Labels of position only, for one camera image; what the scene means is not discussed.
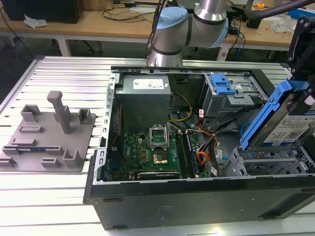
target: black computer case side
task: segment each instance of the black computer case side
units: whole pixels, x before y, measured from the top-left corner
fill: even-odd
[[[2,0],[10,20],[34,19],[76,24],[83,14],[83,0]]]
[[[92,185],[93,173],[86,203],[106,230],[283,219],[315,200],[315,177]]]

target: cpu socket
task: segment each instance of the cpu socket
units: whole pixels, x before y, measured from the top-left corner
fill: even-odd
[[[152,152],[154,165],[166,165],[167,164],[167,151],[155,150]]]

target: yellow wire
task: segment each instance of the yellow wire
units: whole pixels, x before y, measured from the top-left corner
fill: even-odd
[[[174,92],[174,94],[177,94],[178,96],[180,96],[180,97],[188,104],[190,112],[189,112],[188,116],[185,117],[185,118],[182,118],[182,119],[169,119],[168,121],[171,121],[171,122],[182,122],[182,121],[186,121],[186,120],[188,120],[188,119],[191,117],[191,115],[192,115],[192,107],[191,107],[191,105],[189,104],[189,102],[188,102],[181,94],[179,94],[179,93],[177,93],[177,92]]]

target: floor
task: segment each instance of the floor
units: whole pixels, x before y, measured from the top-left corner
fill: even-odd
[[[23,75],[26,68],[32,62],[33,57],[21,45],[21,42],[15,38],[16,46],[10,49],[4,44],[0,38],[0,102],[7,96],[16,82]],[[22,38],[24,44],[34,55],[59,56],[58,45],[54,44],[50,39],[32,39]],[[112,57],[112,58],[143,58],[145,53],[145,44],[143,43],[120,43],[120,42],[104,42],[104,52],[98,51],[96,42],[91,41],[90,44],[94,48],[94,54],[90,57]],[[70,40],[70,50],[74,57],[88,57],[88,47],[81,41]],[[194,60],[216,60],[219,48],[204,49],[200,48],[193,52],[192,56],[188,56],[188,48],[182,50],[183,59]],[[234,61],[238,49],[232,49],[227,56],[228,61]],[[243,49],[240,53],[238,61],[253,62],[270,62],[267,57],[270,51],[267,50],[250,50]],[[277,52],[272,62],[285,62],[287,52]]]

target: motherboard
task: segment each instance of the motherboard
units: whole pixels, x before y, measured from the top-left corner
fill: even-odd
[[[122,159],[118,162],[112,161],[109,165],[111,181],[151,177],[155,179],[157,175],[165,173],[175,178],[194,176],[198,171],[196,166],[198,135],[193,132],[166,134],[165,136],[163,133],[157,133],[152,137],[149,132],[125,133]],[[168,143],[167,147],[152,147],[152,143],[163,142]]]

